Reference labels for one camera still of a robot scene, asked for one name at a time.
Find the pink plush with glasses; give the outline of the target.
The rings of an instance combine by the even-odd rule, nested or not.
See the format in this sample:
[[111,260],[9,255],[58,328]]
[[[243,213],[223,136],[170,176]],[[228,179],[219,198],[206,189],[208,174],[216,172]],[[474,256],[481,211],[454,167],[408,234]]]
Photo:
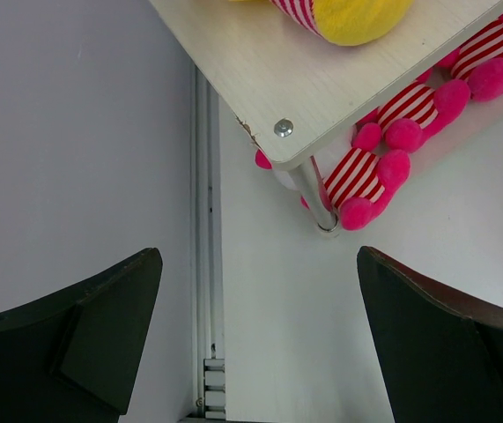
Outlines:
[[503,14],[437,65],[452,79],[464,81],[475,101],[494,100],[503,94]]

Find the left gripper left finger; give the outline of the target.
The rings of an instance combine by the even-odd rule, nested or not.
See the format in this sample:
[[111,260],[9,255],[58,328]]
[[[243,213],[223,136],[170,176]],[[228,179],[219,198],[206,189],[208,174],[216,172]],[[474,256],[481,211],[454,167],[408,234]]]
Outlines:
[[125,415],[162,275],[156,248],[0,312],[0,422]]

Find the yellow frog plush front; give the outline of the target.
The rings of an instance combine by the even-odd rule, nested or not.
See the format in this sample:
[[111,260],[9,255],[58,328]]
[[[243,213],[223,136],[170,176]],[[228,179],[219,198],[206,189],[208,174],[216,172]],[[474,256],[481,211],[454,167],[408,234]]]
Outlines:
[[340,47],[380,39],[408,13],[412,0],[271,0],[297,25]]

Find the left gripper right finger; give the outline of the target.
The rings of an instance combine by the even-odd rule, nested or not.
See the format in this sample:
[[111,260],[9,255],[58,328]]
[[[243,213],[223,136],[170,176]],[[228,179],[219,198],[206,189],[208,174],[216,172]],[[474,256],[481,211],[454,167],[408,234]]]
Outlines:
[[503,308],[364,246],[359,285],[397,422],[503,422]]

